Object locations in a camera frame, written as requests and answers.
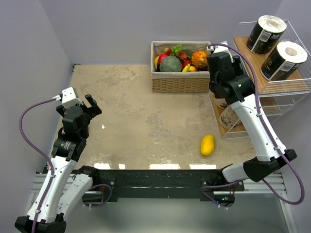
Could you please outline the black paper towel roll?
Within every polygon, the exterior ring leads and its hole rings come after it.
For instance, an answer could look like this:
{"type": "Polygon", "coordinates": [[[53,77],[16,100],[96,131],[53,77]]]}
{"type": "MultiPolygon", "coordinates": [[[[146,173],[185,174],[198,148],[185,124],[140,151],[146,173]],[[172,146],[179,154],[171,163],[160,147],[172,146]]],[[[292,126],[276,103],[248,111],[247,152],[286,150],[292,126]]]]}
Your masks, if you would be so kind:
{"type": "Polygon", "coordinates": [[[307,58],[308,54],[301,45],[281,41],[263,62],[260,71],[269,81],[286,80],[307,58]]]}
{"type": "Polygon", "coordinates": [[[284,20],[276,16],[261,16],[247,40],[247,48],[256,54],[267,54],[286,29],[284,20]]]}

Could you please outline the brown paper towel roll cartoon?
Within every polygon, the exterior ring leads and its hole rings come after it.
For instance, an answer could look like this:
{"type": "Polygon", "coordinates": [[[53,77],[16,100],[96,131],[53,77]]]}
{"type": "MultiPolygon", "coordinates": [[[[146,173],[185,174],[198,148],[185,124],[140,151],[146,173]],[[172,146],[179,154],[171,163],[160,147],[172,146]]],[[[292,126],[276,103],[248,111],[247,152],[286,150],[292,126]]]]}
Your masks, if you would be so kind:
{"type": "Polygon", "coordinates": [[[241,120],[229,105],[220,114],[219,123],[223,128],[230,130],[232,127],[236,127],[236,125],[240,124],[241,120]]]}

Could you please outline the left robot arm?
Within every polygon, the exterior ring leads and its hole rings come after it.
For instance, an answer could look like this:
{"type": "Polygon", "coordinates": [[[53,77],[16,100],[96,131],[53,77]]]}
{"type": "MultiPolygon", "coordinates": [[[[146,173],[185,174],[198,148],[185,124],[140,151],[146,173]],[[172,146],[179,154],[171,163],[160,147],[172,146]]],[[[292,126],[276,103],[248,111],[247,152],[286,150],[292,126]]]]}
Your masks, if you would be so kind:
{"type": "Polygon", "coordinates": [[[73,209],[82,195],[100,187],[98,170],[86,167],[76,178],[77,183],[64,190],[67,180],[86,147],[91,120],[102,113],[96,100],[85,95],[89,107],[73,91],[64,91],[50,100],[28,107],[19,118],[19,131],[23,139],[48,162],[49,169],[39,194],[25,216],[15,221],[21,233],[63,233],[66,230],[65,216],[73,209]],[[23,119],[28,111],[45,103],[60,101],[57,112],[62,116],[62,128],[54,142],[52,155],[48,156],[26,136],[23,119]]]}

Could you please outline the brown paper towel roll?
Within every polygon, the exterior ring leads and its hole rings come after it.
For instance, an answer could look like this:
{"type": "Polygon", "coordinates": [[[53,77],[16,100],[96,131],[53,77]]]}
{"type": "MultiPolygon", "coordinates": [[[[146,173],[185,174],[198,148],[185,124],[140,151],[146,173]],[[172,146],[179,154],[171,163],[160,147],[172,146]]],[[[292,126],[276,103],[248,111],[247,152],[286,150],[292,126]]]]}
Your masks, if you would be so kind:
{"type": "Polygon", "coordinates": [[[225,109],[228,107],[228,104],[225,99],[215,98],[214,101],[215,101],[216,106],[221,109],[225,109]]]}

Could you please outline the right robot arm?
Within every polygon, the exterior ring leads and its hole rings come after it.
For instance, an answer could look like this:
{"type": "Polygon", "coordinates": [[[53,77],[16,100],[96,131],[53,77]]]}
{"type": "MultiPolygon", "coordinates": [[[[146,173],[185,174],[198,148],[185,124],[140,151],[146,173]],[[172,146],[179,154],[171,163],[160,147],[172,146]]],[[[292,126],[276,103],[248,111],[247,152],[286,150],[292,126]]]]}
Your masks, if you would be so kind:
{"type": "Polygon", "coordinates": [[[222,176],[216,179],[218,188],[227,191],[237,180],[259,182],[285,166],[287,161],[296,159],[296,152],[287,149],[275,134],[255,96],[252,79],[245,74],[237,75],[230,55],[226,52],[213,53],[207,61],[210,90],[216,98],[225,99],[237,114],[256,153],[251,160],[223,168],[222,176]]]}

